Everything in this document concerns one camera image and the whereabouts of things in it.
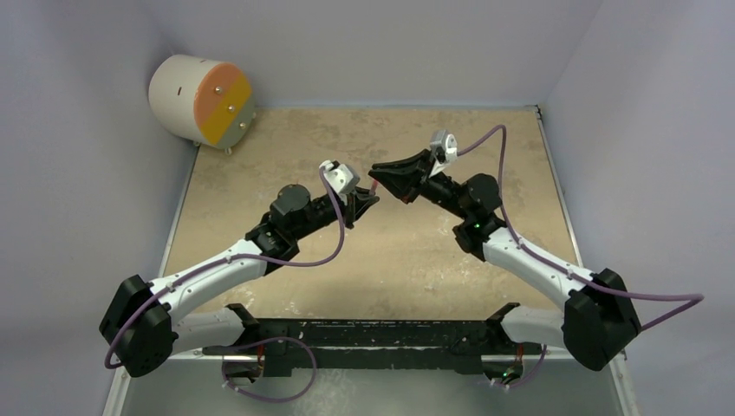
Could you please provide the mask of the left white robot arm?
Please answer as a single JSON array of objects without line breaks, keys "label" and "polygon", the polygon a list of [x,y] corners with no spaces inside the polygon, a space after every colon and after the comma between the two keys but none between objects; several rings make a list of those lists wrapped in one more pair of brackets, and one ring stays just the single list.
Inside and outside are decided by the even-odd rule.
[{"label": "left white robot arm", "polygon": [[312,198],[306,187],[286,185],[260,223],[227,250],[172,276],[123,280],[99,326],[108,344],[104,367],[124,367],[133,377],[151,373],[182,347],[185,332],[176,326],[194,309],[239,284],[298,266],[299,240],[332,223],[351,229],[380,200],[359,186],[345,197],[325,189]]}]

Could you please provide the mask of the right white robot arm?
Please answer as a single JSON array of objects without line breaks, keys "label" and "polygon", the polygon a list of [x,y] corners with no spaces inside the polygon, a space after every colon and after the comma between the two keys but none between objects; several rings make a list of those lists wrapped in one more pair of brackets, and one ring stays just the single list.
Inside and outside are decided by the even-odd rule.
[{"label": "right white robot arm", "polygon": [[452,231],[463,252],[509,271],[558,308],[506,307],[486,330],[493,350],[506,353],[525,342],[564,348],[585,368],[601,371],[638,336],[641,323],[619,274],[566,264],[514,233],[495,212],[502,199],[493,176],[477,173],[458,183],[433,165],[432,153],[423,150],[376,163],[368,174],[405,204],[422,197],[459,217]]}]

